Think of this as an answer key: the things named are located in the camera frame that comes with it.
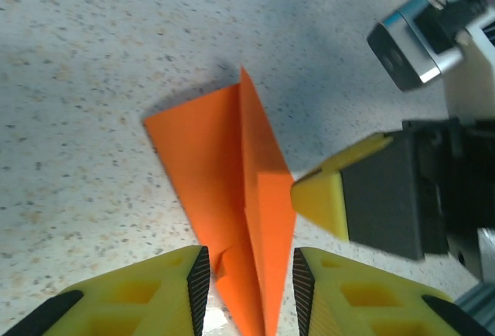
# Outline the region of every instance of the folded orange paper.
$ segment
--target folded orange paper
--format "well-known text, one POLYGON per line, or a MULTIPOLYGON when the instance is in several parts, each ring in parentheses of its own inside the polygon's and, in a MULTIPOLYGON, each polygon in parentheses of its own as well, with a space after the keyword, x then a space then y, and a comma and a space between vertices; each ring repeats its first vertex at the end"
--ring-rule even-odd
POLYGON ((243 336, 276 334, 295 212, 292 176, 248 73, 145 126, 243 336))

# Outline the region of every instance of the yellow plastic part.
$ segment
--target yellow plastic part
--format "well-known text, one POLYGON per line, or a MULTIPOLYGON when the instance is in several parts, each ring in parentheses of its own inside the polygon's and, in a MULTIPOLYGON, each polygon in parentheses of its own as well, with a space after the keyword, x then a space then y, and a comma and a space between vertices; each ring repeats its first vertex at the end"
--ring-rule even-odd
POLYGON ((295 250, 293 283, 301 336, 459 336, 422 299, 444 293, 321 249, 295 250))
POLYGON ((65 289, 81 290, 84 296, 43 336, 201 334, 209 282, 206 247, 177 249, 65 289), (200 303, 189 303, 191 273, 197 290, 191 299, 200 303), (196 332, 194 311, 201 317, 196 332))
POLYGON ((349 240, 340 170, 385 148, 391 136, 375 133, 331 156, 292 185, 292 208, 337 238, 349 240))

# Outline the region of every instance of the gray speckled surface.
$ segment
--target gray speckled surface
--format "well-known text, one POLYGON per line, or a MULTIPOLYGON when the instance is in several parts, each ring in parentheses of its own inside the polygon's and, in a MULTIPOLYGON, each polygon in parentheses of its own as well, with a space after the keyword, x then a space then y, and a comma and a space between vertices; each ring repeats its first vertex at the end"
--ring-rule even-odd
MULTIPOLYGON (((403 118, 445 114, 440 89, 402 94, 368 49, 404 0, 0 0, 0 332, 89 276, 195 243, 142 119, 251 73, 294 172, 403 118)), ((451 259, 327 249, 456 297, 451 259)), ((279 334, 296 335, 287 284, 279 334)), ((205 334, 233 335, 212 292, 205 334)))

